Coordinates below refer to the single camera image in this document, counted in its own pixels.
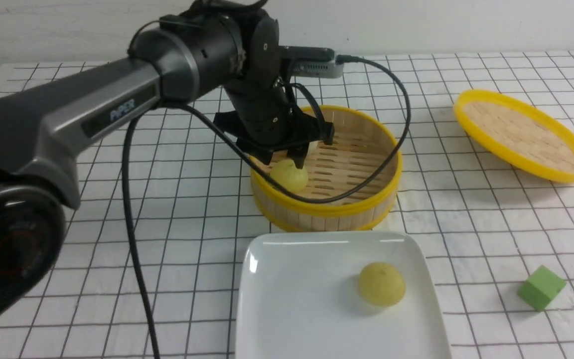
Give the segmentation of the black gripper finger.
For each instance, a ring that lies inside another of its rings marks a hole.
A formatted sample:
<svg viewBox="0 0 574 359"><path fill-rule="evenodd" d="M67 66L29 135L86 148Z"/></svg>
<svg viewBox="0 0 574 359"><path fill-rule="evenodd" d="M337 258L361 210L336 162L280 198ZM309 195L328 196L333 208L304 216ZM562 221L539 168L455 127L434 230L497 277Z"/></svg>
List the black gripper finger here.
<svg viewBox="0 0 574 359"><path fill-rule="evenodd" d="M308 149L292 149L292 161L297 169L302 170L307 157Z"/></svg>

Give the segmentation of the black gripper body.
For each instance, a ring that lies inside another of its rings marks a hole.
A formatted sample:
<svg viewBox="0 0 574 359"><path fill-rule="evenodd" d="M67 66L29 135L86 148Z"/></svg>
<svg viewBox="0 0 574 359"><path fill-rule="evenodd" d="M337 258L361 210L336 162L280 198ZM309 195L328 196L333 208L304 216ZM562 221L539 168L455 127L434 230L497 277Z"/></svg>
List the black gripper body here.
<svg viewBox="0 0 574 359"><path fill-rule="evenodd" d="M311 112L303 111L293 92L296 84L280 75L278 21L264 10L232 14L231 19L241 32L245 57L241 74L225 85L233 111L216 114L216 127L264 165L277 152L292 159L292 149L309 150L316 142L332 145L333 124L325 121L317 104Z"/></svg>

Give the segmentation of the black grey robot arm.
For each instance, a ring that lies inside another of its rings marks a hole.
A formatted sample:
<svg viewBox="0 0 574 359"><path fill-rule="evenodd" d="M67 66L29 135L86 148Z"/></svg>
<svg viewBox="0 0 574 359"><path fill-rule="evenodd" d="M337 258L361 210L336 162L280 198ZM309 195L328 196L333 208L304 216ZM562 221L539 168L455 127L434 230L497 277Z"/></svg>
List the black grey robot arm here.
<svg viewBox="0 0 574 359"><path fill-rule="evenodd" d="M233 111L217 130L268 164L287 152L301 166L310 143L334 129L287 90L293 54L263 9L223 2L169 14L137 34L123 59L0 97L0 314L54 265L65 239L64 207L80 205L77 157L157 108L223 86Z"/></svg>

